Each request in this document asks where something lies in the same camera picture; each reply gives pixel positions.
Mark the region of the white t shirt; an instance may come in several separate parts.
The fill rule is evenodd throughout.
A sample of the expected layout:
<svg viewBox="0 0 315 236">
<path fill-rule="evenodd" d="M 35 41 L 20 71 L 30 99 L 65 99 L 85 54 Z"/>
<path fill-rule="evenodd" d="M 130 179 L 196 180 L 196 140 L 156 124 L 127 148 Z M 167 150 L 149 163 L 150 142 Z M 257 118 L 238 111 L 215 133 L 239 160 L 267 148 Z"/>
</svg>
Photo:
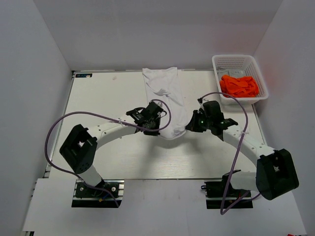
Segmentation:
<svg viewBox="0 0 315 236">
<path fill-rule="evenodd" d="M 166 140 L 181 137 L 186 132 L 185 126 L 189 119 L 178 78 L 178 69 L 176 67 L 162 70 L 143 68 L 142 75 L 147 101 L 162 100 L 170 109 L 171 119 L 166 116 L 160 121 L 161 127 L 167 125 L 165 129 L 160 131 L 160 136 Z"/>
</svg>

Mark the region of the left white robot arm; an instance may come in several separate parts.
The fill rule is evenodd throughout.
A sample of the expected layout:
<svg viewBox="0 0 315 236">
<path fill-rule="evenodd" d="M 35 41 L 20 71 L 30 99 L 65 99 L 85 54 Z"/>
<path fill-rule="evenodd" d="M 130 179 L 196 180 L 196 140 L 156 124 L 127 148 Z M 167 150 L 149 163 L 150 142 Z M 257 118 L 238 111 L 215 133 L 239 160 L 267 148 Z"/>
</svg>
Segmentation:
<svg viewBox="0 0 315 236">
<path fill-rule="evenodd" d="M 85 183 L 93 196 L 99 196 L 104 190 L 104 181 L 93 166 L 95 153 L 101 146 L 137 132 L 145 135 L 159 135 L 160 117 L 166 113 L 155 102 L 150 102 L 143 110 L 138 108 L 126 112 L 117 122 L 85 128 L 81 124 L 74 126 L 60 148 L 60 154 Z"/>
</svg>

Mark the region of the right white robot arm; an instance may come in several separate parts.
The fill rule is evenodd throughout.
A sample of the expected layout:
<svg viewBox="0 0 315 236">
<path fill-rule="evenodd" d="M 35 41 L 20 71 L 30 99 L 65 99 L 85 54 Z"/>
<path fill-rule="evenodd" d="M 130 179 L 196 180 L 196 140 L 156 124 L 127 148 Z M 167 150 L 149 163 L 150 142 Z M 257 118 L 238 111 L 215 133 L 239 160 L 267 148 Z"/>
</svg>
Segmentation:
<svg viewBox="0 0 315 236">
<path fill-rule="evenodd" d="M 207 182 L 202 189 L 210 198 L 239 198 L 246 191 L 258 192 L 267 200 L 279 197 L 299 186 L 292 156 L 286 149 L 276 150 L 254 139 L 244 132 L 238 123 L 225 118 L 217 101 L 208 101 L 194 110 L 186 130 L 191 132 L 210 131 L 237 149 L 256 167 L 255 172 L 234 170 L 226 173 L 220 182 Z"/>
</svg>

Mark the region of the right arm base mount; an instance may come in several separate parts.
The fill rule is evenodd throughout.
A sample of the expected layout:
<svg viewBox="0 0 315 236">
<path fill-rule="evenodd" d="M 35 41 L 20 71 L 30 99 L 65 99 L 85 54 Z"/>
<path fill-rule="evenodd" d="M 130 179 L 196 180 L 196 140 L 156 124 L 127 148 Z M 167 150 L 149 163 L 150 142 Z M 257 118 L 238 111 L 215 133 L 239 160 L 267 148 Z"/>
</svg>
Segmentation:
<svg viewBox="0 0 315 236">
<path fill-rule="evenodd" d="M 221 179 L 209 180 L 204 182 L 201 190 L 206 193 L 207 209 L 219 209 L 221 207 L 224 190 L 227 184 L 229 173 L 222 176 Z M 256 173 L 234 170 L 232 178 L 228 185 L 227 194 L 223 208 L 233 204 L 243 195 L 246 195 L 240 202 L 234 205 L 233 209 L 253 208 L 251 191 L 256 191 Z"/>
</svg>

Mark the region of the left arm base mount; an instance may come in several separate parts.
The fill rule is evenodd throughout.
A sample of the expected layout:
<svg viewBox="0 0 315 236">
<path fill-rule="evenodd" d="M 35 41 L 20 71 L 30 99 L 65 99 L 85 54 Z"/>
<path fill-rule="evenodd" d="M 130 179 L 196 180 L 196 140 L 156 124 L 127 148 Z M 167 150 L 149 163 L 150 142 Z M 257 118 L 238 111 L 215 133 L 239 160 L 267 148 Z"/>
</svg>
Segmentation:
<svg viewBox="0 0 315 236">
<path fill-rule="evenodd" d="M 115 200 L 106 191 L 87 187 L 77 180 L 72 198 L 72 208 L 118 208 L 123 200 L 124 180 L 106 180 L 100 188 L 106 189 L 115 197 Z"/>
</svg>

